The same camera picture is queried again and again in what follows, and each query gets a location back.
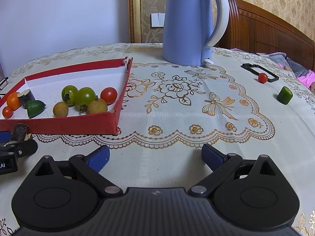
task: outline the kettle handle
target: kettle handle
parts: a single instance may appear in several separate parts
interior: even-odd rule
[[[207,46],[213,47],[223,36],[227,23],[229,21],[229,2],[228,0],[215,0],[218,7],[218,18],[215,24],[215,29],[211,36],[207,39]]]

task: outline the wooden bed headboard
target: wooden bed headboard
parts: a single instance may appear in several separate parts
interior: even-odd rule
[[[315,45],[301,31],[253,4],[229,0],[230,18],[217,47],[251,53],[284,52],[293,61],[315,70]]]

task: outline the red cardboard tray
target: red cardboard tray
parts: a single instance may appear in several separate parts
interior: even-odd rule
[[[132,58],[127,62],[126,57],[66,66],[25,77],[0,100],[1,111],[6,106],[7,97],[11,93],[28,88],[31,89],[35,99],[42,100],[46,104],[46,109],[32,119],[28,118],[26,110],[22,107],[14,111],[14,115],[9,119],[5,119],[1,113],[0,131],[12,131],[16,124],[24,123],[28,125],[30,133],[38,134],[117,134],[131,64]],[[69,108],[67,117],[54,117],[52,107],[62,101],[63,87],[61,86],[76,85],[75,83],[79,85],[76,86],[78,89],[91,87],[99,97],[102,89],[114,87],[118,92],[118,98],[113,105],[108,106],[108,112],[76,115],[75,108]]]

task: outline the eyeglasses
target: eyeglasses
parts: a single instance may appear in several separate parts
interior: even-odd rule
[[[4,87],[7,86],[7,80],[8,80],[8,78],[9,78],[9,77],[6,77],[6,78],[0,80],[0,90],[3,90]]]

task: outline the screw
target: screw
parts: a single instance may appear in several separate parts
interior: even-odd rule
[[[203,194],[207,191],[207,188],[202,185],[195,185],[192,188],[190,188],[192,192],[195,194]]]
[[[120,190],[121,189],[119,187],[117,187],[115,185],[112,185],[112,186],[107,186],[105,188],[105,193],[107,193],[107,194],[117,194],[117,193],[120,192]]]

